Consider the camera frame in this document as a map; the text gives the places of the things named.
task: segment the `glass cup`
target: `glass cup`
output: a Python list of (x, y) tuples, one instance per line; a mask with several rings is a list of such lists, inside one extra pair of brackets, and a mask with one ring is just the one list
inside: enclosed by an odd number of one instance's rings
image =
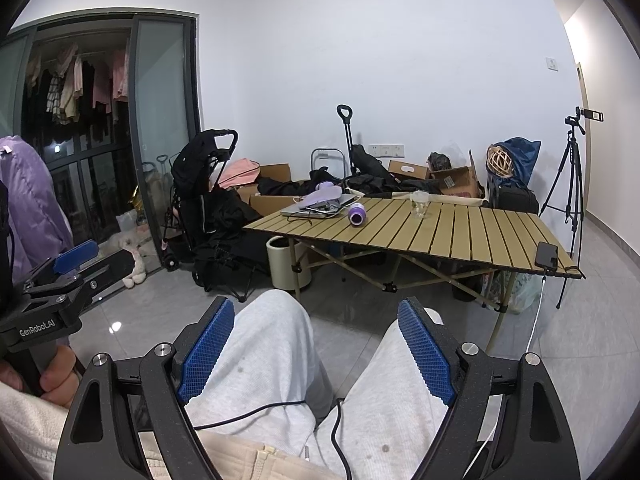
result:
[(411, 200), (411, 214), (420, 220), (423, 219), (429, 206), (429, 193), (414, 191), (409, 195), (409, 200)]

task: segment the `door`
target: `door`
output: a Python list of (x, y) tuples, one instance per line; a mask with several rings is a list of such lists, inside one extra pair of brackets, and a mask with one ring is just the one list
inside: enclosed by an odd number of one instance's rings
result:
[(0, 137), (19, 136), (22, 93), (33, 31), (0, 45)]
[(129, 60), (129, 117), (140, 195), (162, 262), (171, 163), (200, 131), (195, 20), (137, 14)]

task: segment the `wooden folding table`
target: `wooden folding table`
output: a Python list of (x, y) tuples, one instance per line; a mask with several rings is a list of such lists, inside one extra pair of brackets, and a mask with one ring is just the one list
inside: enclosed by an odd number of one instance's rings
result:
[[(352, 226), (346, 213), (327, 219), (300, 219), (285, 217), (276, 212), (249, 224), (246, 228), (287, 237), (296, 272), (301, 270), (301, 260), (296, 258), (294, 250), (297, 241), (325, 258), (323, 261), (309, 264), (309, 267), (337, 264), (386, 292), (441, 282), (448, 282), (464, 290), (500, 313), (487, 350), (491, 349), (500, 330), (516, 274), (545, 273), (535, 264), (539, 242), (558, 246), (558, 270), (553, 274), (547, 273), (548, 276), (575, 279), (582, 277), (582, 273), (556, 237), (534, 214), (431, 202), (424, 218), (419, 219), (412, 215), (409, 200), (363, 198), (359, 202), (367, 209), (367, 220), (360, 227)], [(318, 247), (317, 242), (320, 240), (339, 244), (340, 256), (333, 256)], [(359, 246), (362, 250), (344, 254), (345, 245)], [(380, 251), (397, 255), (394, 269), (387, 282), (374, 280), (347, 263), (349, 259)], [(421, 259), (425, 255), (462, 264), (475, 264), (477, 269), (447, 276), (446, 273), (425, 263)], [(396, 273), (402, 259), (428, 271), (435, 278), (396, 283)], [(500, 301), (497, 303), (487, 297), (488, 292), (480, 294), (459, 281), (469, 276), (488, 274), (488, 291), (496, 270), (511, 271), (510, 280), (503, 288)], [(296, 298), (300, 300), (300, 286), (297, 283)]]

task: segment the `wall baseboard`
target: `wall baseboard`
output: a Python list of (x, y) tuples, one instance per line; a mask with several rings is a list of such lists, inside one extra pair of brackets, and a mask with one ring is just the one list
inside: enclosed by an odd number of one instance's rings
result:
[(611, 238), (614, 241), (614, 243), (620, 249), (622, 249), (623, 253), (625, 253), (629, 258), (631, 258), (633, 263), (635, 263), (636, 266), (638, 266), (638, 268), (640, 269), (640, 254), (636, 253), (629, 246), (629, 244), (627, 244), (622, 238), (620, 238), (620, 236), (618, 236), (618, 234), (613, 229), (611, 229), (611, 227), (606, 225), (602, 220), (600, 220), (593, 213), (590, 213), (589, 211), (585, 211), (584, 213), (585, 213), (585, 216), (589, 220), (591, 220), (594, 224), (596, 224), (598, 229), (600, 229), (604, 234), (606, 234), (609, 238)]

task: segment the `metal screw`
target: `metal screw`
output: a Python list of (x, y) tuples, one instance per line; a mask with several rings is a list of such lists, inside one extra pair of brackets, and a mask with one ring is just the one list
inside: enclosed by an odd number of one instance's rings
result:
[(532, 366), (538, 366), (540, 364), (540, 357), (536, 354), (527, 354), (524, 356), (524, 360)]
[(109, 356), (107, 354), (96, 354), (92, 359), (92, 363), (95, 366), (102, 366), (103, 364), (105, 364), (105, 362), (108, 361), (108, 359)]
[(462, 343), (462, 351), (467, 355), (476, 355), (478, 346), (475, 343)]
[(154, 354), (156, 354), (158, 357), (163, 357), (167, 354), (170, 354), (171, 350), (172, 348), (169, 343), (160, 343), (154, 348)]

